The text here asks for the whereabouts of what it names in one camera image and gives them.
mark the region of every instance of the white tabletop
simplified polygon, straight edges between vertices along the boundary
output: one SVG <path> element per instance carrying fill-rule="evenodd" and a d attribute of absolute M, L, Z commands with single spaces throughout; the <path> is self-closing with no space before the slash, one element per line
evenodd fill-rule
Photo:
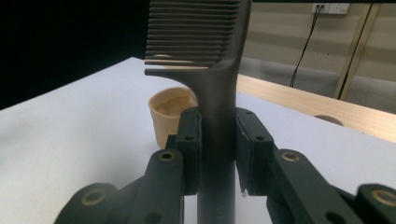
<path fill-rule="evenodd" d="M 141 176 L 158 149 L 149 97 L 175 81 L 144 76 L 131 58 L 35 99 L 0 111 L 0 222 L 52 223 L 79 189 L 118 188 Z M 305 154 L 333 185 L 356 192 L 363 183 L 396 188 L 396 144 L 315 119 L 238 92 L 279 148 Z M 236 223 L 271 223 L 262 197 L 237 187 Z M 196 223 L 195 198 L 186 223 Z"/>

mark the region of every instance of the paper cup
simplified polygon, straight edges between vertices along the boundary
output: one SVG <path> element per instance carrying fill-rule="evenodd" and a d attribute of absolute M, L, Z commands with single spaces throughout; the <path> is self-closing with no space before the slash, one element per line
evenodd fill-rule
<path fill-rule="evenodd" d="M 196 106 L 196 99 L 191 90 L 177 87 L 158 92 L 149 99 L 148 106 L 157 145 L 165 148 L 168 135 L 177 133 L 180 113 Z"/>

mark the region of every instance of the gray comb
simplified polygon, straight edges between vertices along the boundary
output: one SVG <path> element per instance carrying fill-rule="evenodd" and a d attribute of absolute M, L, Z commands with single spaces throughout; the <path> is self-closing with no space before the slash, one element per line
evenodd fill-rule
<path fill-rule="evenodd" d="M 148 76 L 194 91 L 202 115 L 198 223 L 234 223 L 235 92 L 250 1 L 151 0 Z"/>

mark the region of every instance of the power outlet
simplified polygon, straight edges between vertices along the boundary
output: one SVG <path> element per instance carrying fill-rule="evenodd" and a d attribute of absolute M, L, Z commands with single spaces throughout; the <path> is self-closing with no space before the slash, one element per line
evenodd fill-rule
<path fill-rule="evenodd" d="M 329 14 L 347 14 L 349 3 L 331 3 L 329 7 Z"/>
<path fill-rule="evenodd" d="M 322 7 L 320 14 L 329 14 L 330 3 L 314 3 L 311 12 L 317 12 L 318 7 Z"/>

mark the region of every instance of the black cable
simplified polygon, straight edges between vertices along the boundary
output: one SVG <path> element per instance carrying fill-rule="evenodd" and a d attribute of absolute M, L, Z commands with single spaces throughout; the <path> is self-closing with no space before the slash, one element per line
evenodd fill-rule
<path fill-rule="evenodd" d="M 300 66 L 300 62 L 301 62 L 301 60 L 304 57 L 306 46 L 308 46 L 308 42 L 311 39 L 312 33 L 314 32 L 315 24 L 317 23 L 317 19 L 318 19 L 319 13 L 322 10 L 322 8 L 323 8 L 323 6 L 317 6 L 317 9 L 315 10 L 314 19 L 312 20 L 311 32 L 309 33 L 309 37 L 308 37 L 308 39 L 305 42 L 305 46 L 304 46 L 304 49 L 303 49 L 303 53 L 301 54 L 300 61 L 297 63 L 296 69 L 294 69 L 293 76 L 291 77 L 290 86 L 292 88 L 294 88 L 294 80 L 295 80 L 295 78 L 297 76 L 298 67 Z"/>

